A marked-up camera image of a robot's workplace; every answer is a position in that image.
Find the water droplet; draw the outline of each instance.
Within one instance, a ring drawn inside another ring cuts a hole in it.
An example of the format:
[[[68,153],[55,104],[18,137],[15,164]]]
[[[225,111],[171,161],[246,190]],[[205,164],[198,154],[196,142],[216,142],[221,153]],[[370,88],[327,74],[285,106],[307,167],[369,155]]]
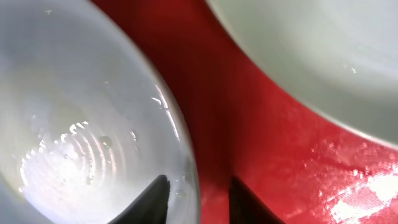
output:
[[[112,139],[107,137],[107,136],[101,136],[98,138],[98,140],[100,141],[100,143],[104,146],[106,146],[107,148],[112,147]]]
[[[139,150],[139,147],[136,146],[134,148],[135,148],[136,152],[138,153],[138,156],[141,157],[141,151]]]
[[[175,196],[178,197],[178,198],[184,198],[186,195],[185,195],[185,192],[183,190],[176,190],[175,191]]]
[[[136,134],[134,133],[134,131],[130,131],[130,134],[131,134],[131,136],[132,136],[132,140],[137,141],[137,136],[136,136]]]

